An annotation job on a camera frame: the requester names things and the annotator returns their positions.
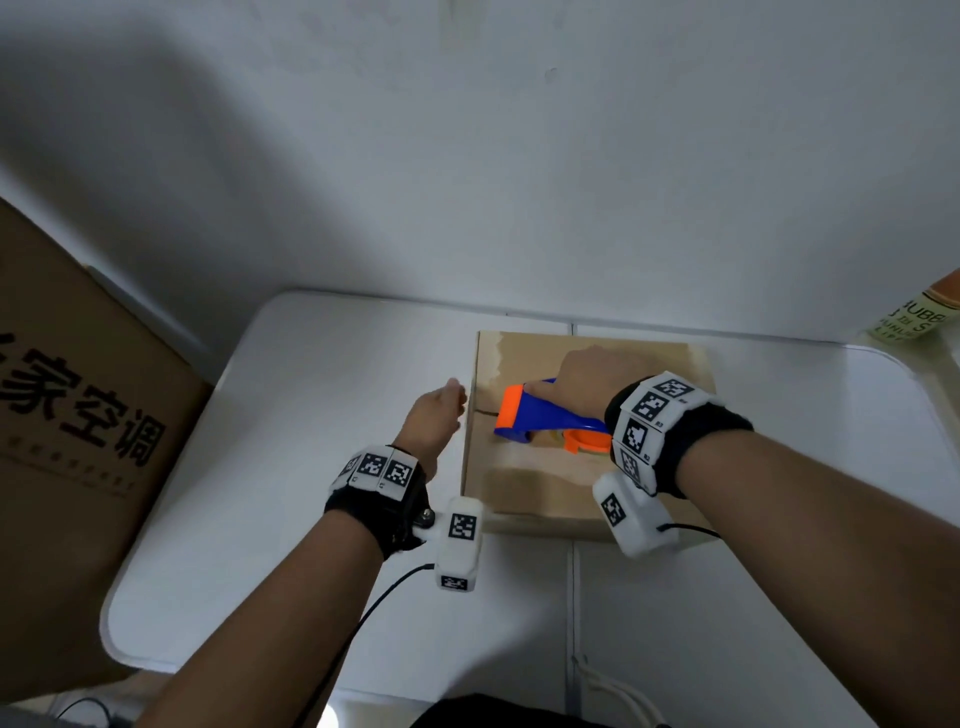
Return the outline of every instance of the white cord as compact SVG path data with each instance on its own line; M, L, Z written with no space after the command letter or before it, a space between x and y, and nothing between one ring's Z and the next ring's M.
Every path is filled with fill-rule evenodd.
M663 717L663 713L660 712L660 709L654 705L654 702L643 692L631 685L621 683L619 680L614 680L603 672L600 672L600 670L590 667L587 664L586 658L582 657L578 659L575 656L573 663L583 674L588 688L608 692L627 703L641 728L653 728L653 726L657 725L666 725L666 718ZM643 706L649 718L640 710L640 706Z

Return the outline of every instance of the bottle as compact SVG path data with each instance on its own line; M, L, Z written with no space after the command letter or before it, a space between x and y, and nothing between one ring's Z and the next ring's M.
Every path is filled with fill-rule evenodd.
M906 341L932 331L960 314L960 268L884 316L867 332L881 341Z

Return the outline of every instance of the white table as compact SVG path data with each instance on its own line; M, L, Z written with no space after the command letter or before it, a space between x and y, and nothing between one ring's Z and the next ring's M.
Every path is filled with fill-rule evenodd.
M414 399L473 376L479 329L569 325L410 303L289 293L245 333L105 605L120 662L173 671L296 545L329 483L369 443L388 443ZM429 486L459 492L463 432ZM476 590L429 574L398 588L350 650L338 689L436 701L483 690L562 710L570 543L488 536ZM431 561L391 558L373 589Z
M182 665L319 517L346 456L389 442L418 394L451 375L470 380L482 328L569 332L320 294L265 306L105 604L110 654L135 667ZM721 396L757 429L960 524L955 450L919 384L884 354L576 330L704 345ZM459 488L462 453L458 434L430 485L437 508ZM391 559L374 595L431 560L429 548ZM562 711L571 649L648 692L675 728L870 724L722 544L628 562L609 545L490 536L473 594L415 577L384 602L354 642L338 691L433 702L478 690ZM606 697L584 695L583 715L626 725Z
M909 370L858 347L578 326L583 336L683 340L708 350L717 391L757 430L960 524L956 452ZM675 728L873 722L722 543L631 562L577 544L577 640L644 690ZM606 696L583 716L628 726Z

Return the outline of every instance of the brown cardboard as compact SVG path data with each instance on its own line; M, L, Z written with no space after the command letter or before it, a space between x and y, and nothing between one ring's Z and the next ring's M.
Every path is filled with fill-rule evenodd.
M0 201L0 699L129 672L100 607L209 389Z
M540 432L527 445L493 434L506 387L556 376L568 352L600 345L653 353L665 368L714 391L700 347L585 336L480 331L467 423L462 491L483 500L491 530L526 535L612 541L591 486L614 470L608 455L572 454L556 433ZM707 526L686 500L659 496L676 522Z

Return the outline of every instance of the hand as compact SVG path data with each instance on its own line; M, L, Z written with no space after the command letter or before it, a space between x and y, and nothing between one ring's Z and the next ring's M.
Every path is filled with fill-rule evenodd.
M650 354L592 346L568 353L555 383L528 381L523 391L575 415L603 420L607 405L620 390L663 371L663 365Z
M420 395L394 440L394 446L405 449L420 461L429 482L437 474L437 458L460 429L458 418L464 414L467 392L456 379L446 386Z

